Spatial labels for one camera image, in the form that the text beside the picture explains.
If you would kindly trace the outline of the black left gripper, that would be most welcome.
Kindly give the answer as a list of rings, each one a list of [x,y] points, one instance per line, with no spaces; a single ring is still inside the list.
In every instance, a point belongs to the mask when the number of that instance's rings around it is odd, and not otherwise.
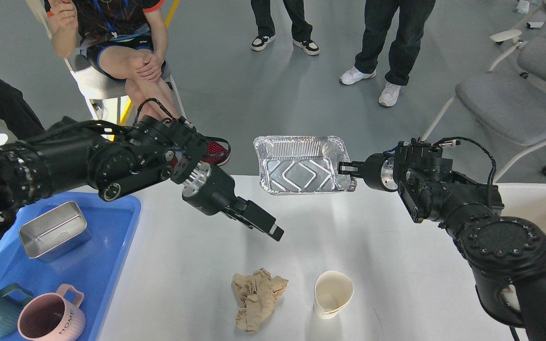
[[[250,200],[237,197],[236,182],[219,166],[199,162],[183,182],[182,199],[204,215],[224,212],[248,229],[256,228],[279,242],[284,230],[276,218]]]

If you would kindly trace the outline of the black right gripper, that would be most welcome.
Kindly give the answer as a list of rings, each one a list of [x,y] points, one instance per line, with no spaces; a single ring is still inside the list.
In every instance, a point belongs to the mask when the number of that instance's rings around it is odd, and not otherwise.
[[[386,192],[396,192],[397,183],[394,180],[394,156],[375,153],[364,162],[339,162],[339,175],[362,177],[369,188]]]

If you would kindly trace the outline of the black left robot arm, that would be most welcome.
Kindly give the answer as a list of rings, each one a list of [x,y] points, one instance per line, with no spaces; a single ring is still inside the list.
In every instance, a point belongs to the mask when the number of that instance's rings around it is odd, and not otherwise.
[[[0,238],[20,208],[40,199],[88,185],[111,202],[170,179],[203,214],[222,212],[279,241],[284,231],[275,218],[237,197],[234,179],[205,162],[210,142],[184,118],[144,117],[119,126],[64,117],[45,134],[0,145]]]

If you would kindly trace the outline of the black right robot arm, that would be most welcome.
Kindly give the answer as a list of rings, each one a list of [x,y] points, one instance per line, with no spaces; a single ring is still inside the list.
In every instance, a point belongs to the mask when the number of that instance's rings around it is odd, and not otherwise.
[[[546,235],[533,222],[502,216],[491,160],[487,183],[452,169],[443,148],[459,137],[412,139],[364,162],[340,162],[338,172],[370,188],[396,191],[415,223],[438,222],[472,268],[483,310],[531,341],[546,341]]]

